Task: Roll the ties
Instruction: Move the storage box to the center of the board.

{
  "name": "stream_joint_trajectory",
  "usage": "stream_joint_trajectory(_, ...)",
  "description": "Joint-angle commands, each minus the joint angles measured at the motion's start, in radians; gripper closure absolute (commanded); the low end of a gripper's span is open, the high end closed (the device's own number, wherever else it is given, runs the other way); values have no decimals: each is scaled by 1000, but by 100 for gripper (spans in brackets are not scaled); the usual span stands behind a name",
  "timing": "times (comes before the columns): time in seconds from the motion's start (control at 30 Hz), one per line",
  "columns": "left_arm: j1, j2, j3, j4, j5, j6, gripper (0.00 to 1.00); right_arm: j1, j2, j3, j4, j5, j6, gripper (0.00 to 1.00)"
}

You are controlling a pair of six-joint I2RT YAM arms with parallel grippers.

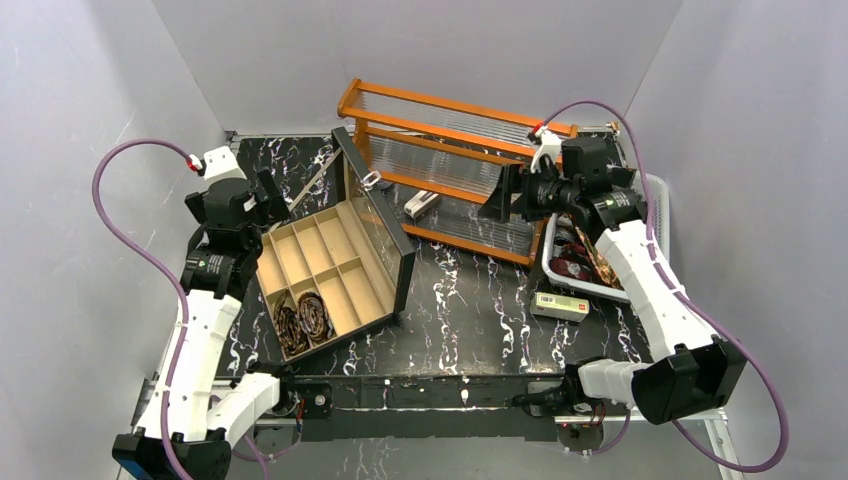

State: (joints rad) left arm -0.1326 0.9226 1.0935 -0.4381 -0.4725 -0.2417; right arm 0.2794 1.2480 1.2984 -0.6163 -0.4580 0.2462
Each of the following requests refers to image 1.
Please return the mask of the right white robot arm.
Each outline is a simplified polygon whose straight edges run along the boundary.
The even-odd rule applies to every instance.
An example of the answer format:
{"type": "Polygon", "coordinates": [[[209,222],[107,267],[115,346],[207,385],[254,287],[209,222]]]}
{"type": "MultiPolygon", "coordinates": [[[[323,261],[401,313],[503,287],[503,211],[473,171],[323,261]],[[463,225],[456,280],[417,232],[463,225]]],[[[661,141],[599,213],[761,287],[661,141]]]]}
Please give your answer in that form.
{"type": "Polygon", "coordinates": [[[502,167],[497,186],[480,208],[506,222],[566,215],[607,261],[648,337],[649,363],[597,357],[569,365],[561,386],[514,397],[515,405],[596,406],[604,400],[637,408],[659,425],[724,406],[747,364],[739,347],[688,308],[682,287],[655,241],[646,189],[638,173],[612,166],[597,137],[561,139],[544,125],[528,138],[527,164],[502,167]]]}

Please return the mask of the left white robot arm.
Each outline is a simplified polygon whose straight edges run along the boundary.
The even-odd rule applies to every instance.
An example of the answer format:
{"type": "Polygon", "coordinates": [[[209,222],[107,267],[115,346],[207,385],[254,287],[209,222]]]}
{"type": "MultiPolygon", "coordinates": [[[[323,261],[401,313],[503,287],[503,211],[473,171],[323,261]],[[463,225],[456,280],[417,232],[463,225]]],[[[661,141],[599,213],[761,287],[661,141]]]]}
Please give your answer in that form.
{"type": "Polygon", "coordinates": [[[288,209],[269,172],[254,187],[227,146],[201,157],[181,151],[206,188],[185,199],[198,223],[175,275],[145,249],[104,223],[175,288],[178,317],[163,370],[132,432],[116,436],[115,461],[134,479],[224,479],[238,442],[289,396],[281,367],[249,368],[229,391],[215,394],[227,334],[256,275],[261,233],[270,213],[288,209]]]}

